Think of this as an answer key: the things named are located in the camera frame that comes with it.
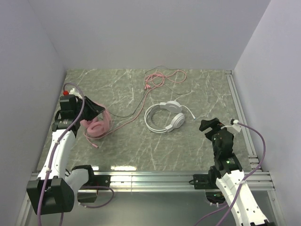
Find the pink headphones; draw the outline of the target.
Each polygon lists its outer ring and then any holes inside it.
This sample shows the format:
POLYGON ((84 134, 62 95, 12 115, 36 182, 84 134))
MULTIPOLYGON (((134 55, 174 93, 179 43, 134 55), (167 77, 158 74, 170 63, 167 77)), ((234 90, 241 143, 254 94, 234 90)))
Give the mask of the pink headphones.
POLYGON ((109 130, 113 127, 113 122, 107 108, 103 104, 99 104, 97 102, 95 102, 95 104, 105 108, 105 110, 101 113, 103 118, 99 120, 98 117, 95 117, 91 121, 82 120, 80 124, 86 129, 85 131, 83 131, 83 134, 86 137, 87 141, 93 147, 98 148, 98 146, 92 143, 90 140, 99 139, 99 137, 106 135, 109 132, 109 130))

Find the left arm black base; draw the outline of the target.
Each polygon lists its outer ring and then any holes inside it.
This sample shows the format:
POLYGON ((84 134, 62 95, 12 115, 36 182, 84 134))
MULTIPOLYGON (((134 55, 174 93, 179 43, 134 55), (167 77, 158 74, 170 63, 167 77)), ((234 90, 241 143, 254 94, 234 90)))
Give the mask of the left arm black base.
POLYGON ((114 198, 115 192, 110 188, 111 176, 109 175, 92 175, 86 173, 76 174, 72 172, 65 178, 68 186, 73 190, 75 203, 84 208, 96 209, 108 205, 114 198), (111 197, 108 201, 100 205, 89 206, 87 203, 96 201, 99 191, 110 191, 111 197))

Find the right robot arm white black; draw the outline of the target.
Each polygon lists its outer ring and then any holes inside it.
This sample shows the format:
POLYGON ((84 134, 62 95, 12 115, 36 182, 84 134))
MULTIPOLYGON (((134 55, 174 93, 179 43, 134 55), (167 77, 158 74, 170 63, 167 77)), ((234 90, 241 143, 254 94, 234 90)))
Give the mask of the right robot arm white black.
POLYGON ((275 223, 263 214, 247 184, 247 179, 260 168, 261 163, 245 174, 233 153, 234 134, 243 127, 252 129, 238 120, 231 120, 230 125, 225 126, 217 118, 202 120, 199 127, 200 131, 211 129, 205 133, 214 153, 214 166, 208 172, 209 181, 220 189, 227 203, 227 211, 217 225, 232 214, 238 226, 273 226, 275 223))

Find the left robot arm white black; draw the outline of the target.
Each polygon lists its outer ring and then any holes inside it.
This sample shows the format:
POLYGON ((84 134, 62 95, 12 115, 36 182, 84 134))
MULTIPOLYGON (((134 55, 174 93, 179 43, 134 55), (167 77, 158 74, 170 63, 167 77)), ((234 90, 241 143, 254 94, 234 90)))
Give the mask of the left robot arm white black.
POLYGON ((105 108, 88 97, 74 94, 61 96, 60 110, 52 124, 52 142, 46 161, 36 180, 27 184, 27 194, 38 216, 70 212, 78 190, 93 182, 95 175, 91 165, 76 166, 65 175, 66 164, 76 139, 80 122, 91 121, 105 108))

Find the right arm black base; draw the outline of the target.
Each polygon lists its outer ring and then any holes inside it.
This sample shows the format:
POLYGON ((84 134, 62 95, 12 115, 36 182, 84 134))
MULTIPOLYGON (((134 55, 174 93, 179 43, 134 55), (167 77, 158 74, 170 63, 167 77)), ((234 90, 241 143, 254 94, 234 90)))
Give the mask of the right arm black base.
POLYGON ((215 166, 211 166, 207 174, 194 174, 193 179, 189 181, 195 190, 205 190, 206 199, 214 205, 225 203, 225 197, 222 192, 208 192, 207 190, 218 189, 216 179, 220 176, 215 166))

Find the aluminium right side rail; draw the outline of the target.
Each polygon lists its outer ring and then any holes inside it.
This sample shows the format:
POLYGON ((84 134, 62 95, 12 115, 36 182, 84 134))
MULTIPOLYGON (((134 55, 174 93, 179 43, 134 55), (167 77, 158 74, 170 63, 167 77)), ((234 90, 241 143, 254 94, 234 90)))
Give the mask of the aluminium right side rail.
MULTIPOLYGON (((246 123, 246 118, 244 115, 244 111, 238 96, 238 92, 233 80, 233 76, 232 76, 232 71, 231 70, 226 70, 226 78, 228 81, 228 85, 230 88, 230 92, 234 101, 234 105, 235 105, 235 109, 237 111, 238 114, 238 120, 243 123, 244 125, 247 125, 246 123)), ((249 159, 249 163, 251 165, 251 169, 255 169, 255 167, 259 164, 259 158, 258 155, 256 153, 255 147, 253 145, 253 140, 251 138, 251 134, 250 134, 250 130, 248 128, 243 127, 242 128, 242 134, 244 137, 244 141, 246 144, 246 148, 247 148, 247 152, 248 152, 248 159, 249 159)))

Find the aluminium rail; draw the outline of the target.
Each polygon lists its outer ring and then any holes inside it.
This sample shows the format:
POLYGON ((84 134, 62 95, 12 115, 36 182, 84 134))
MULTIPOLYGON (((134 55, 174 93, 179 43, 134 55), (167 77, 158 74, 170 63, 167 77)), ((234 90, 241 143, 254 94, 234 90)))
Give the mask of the aluminium rail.
MULTIPOLYGON (((238 120, 243 123, 244 125, 247 125, 246 123, 246 118, 244 115, 244 111, 238 96, 238 92, 233 80, 233 76, 232 76, 232 71, 231 70, 226 70, 226 78, 228 81, 228 85, 230 88, 230 92, 234 101, 234 105, 235 105, 235 109, 237 111, 238 114, 238 120)), ((255 169, 255 167, 259 164, 259 158, 258 155, 256 153, 255 147, 253 145, 253 140, 251 138, 251 134, 250 134, 250 130, 248 128, 243 127, 242 128, 242 134, 244 137, 244 141, 246 144, 246 148, 247 148, 247 152, 248 152, 248 159, 249 159, 249 163, 251 165, 251 169, 255 169)))
MULTIPOLYGON (((205 171, 96 171, 110 175, 110 187, 115 192, 200 192, 189 184, 194 174, 205 171)), ((270 173, 256 172, 248 178, 251 191, 275 191, 270 173)))

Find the aluminium front rail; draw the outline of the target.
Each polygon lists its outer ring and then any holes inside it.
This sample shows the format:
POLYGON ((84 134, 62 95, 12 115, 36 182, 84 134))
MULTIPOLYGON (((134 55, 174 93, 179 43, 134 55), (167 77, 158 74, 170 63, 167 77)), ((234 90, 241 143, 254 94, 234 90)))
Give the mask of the aluminium front rail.
MULTIPOLYGON (((115 192, 200 192, 189 184, 194 174, 205 171, 96 171, 110 175, 110 187, 115 192)), ((275 191, 270 173, 256 172, 248 178, 251 191, 275 191)))

